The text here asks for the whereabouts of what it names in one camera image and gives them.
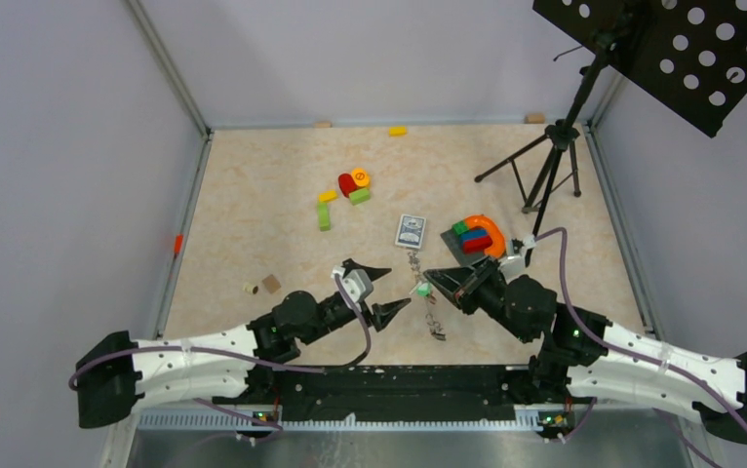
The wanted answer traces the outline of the perforated metal keyring plate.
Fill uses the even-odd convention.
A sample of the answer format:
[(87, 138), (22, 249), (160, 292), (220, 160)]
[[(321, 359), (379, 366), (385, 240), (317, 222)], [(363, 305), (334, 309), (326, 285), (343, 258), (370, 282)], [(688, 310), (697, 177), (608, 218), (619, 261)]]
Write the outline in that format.
[[(418, 250), (408, 249), (407, 250), (408, 264), (412, 271), (414, 285), (411, 289), (411, 293), (415, 294), (424, 307), (424, 320), (426, 322), (429, 334), (438, 341), (446, 341), (447, 336), (444, 332), (442, 324), (436, 319), (433, 307), (436, 304), (436, 298), (434, 297), (432, 285), (424, 278), (421, 271), (420, 259), (418, 256)], [(415, 288), (420, 283), (429, 283), (432, 287), (432, 293), (427, 297), (419, 296), (415, 292)]]

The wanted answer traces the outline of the green key tag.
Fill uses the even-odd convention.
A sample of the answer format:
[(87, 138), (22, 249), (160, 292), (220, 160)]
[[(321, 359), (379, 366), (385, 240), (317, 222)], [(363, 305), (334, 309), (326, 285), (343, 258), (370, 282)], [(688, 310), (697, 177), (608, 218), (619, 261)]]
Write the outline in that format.
[(432, 287), (429, 283), (420, 283), (416, 286), (415, 292), (422, 297), (427, 297), (432, 293)]

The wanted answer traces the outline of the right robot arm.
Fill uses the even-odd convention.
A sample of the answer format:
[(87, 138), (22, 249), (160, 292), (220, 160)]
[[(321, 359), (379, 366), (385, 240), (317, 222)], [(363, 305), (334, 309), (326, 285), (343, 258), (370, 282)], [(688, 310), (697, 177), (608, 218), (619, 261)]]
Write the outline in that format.
[(526, 274), (506, 280), (494, 260), (423, 276), (461, 312), (481, 310), (518, 340), (540, 341), (529, 362), (539, 399), (566, 395), (651, 407), (747, 445), (747, 352), (714, 357), (629, 331), (569, 306)]

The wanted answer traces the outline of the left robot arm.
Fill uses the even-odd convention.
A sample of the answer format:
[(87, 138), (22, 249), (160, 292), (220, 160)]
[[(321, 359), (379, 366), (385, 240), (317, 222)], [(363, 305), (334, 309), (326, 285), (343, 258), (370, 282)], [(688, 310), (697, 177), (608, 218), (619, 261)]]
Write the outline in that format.
[(371, 351), (371, 333), (383, 331), (411, 302), (366, 302), (374, 281), (389, 272), (348, 258), (331, 272), (332, 295), (318, 300), (307, 291), (290, 292), (269, 312), (224, 331), (160, 340), (112, 332), (76, 363), (69, 377), (78, 425), (97, 429), (145, 409), (190, 400), (243, 396), (260, 403), (271, 394), (275, 371), (334, 371), (335, 366), (296, 366), (293, 361), (301, 346), (352, 323), (361, 326), (365, 343), (349, 363), (356, 366)]

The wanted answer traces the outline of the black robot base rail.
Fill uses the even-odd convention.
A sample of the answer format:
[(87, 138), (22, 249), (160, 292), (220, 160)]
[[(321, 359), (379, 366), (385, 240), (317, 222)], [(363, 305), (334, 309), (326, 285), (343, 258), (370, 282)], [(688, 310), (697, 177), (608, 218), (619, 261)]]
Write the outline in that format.
[(362, 366), (326, 374), (254, 370), (234, 405), (263, 405), (287, 422), (505, 421), (552, 403), (526, 370), (504, 365)]

